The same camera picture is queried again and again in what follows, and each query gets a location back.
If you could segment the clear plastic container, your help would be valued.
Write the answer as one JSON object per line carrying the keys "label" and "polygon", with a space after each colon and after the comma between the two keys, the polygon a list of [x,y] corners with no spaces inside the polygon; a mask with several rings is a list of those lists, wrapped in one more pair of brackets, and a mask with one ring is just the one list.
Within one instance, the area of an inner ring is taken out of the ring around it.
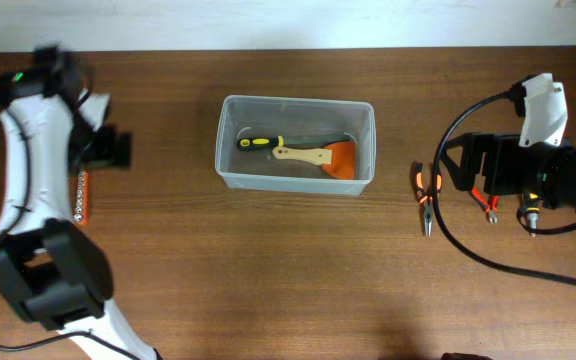
{"label": "clear plastic container", "polygon": [[[347,135],[356,144],[352,180],[340,180],[303,161],[279,160],[270,148],[241,151],[243,138],[304,137],[323,148],[321,136]],[[371,104],[357,101],[230,95],[223,103],[215,170],[232,189],[359,195],[374,178],[376,121]]]}

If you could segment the file yellow black handle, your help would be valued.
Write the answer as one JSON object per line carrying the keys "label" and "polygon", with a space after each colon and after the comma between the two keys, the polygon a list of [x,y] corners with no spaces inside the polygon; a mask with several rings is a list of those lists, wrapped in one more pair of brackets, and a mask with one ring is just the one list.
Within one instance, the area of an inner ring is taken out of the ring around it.
{"label": "file yellow black handle", "polygon": [[236,147],[240,151],[257,151],[272,149],[277,146],[310,146],[329,145],[336,142],[352,141],[352,137],[346,134],[308,135],[308,136],[274,136],[274,137],[249,137],[240,138],[236,141]]}

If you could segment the orange scraper wooden handle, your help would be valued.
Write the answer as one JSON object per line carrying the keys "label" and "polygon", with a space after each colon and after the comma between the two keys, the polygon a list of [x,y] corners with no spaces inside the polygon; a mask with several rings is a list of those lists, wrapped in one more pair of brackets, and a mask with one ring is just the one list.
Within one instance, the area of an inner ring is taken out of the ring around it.
{"label": "orange scraper wooden handle", "polygon": [[272,154],[277,160],[294,160],[319,166],[324,173],[339,180],[355,179],[356,144],[353,141],[311,149],[277,146]]}

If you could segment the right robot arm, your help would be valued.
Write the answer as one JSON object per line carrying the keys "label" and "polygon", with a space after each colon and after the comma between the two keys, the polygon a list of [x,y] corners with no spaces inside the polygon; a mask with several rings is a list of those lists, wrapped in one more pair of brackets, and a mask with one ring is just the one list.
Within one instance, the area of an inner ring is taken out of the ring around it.
{"label": "right robot arm", "polygon": [[[551,74],[529,76],[502,93],[524,120],[519,134],[464,133],[447,141],[440,159],[459,191],[470,191],[477,176],[492,196],[527,195],[543,207],[571,207],[576,212],[576,142],[564,137],[567,107],[562,84]],[[532,234],[558,235],[576,230],[576,223],[539,228],[526,204],[517,212]]]}

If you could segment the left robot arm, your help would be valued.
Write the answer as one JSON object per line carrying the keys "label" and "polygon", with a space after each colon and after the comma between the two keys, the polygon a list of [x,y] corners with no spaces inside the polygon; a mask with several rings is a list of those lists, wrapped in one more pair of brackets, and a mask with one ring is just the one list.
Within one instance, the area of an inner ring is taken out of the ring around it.
{"label": "left robot arm", "polygon": [[24,322],[70,339],[92,359],[157,360],[114,298],[110,263],[82,231],[88,173],[126,169],[132,136],[107,120],[93,70],[56,46],[0,76],[6,180],[0,214],[0,295]]}

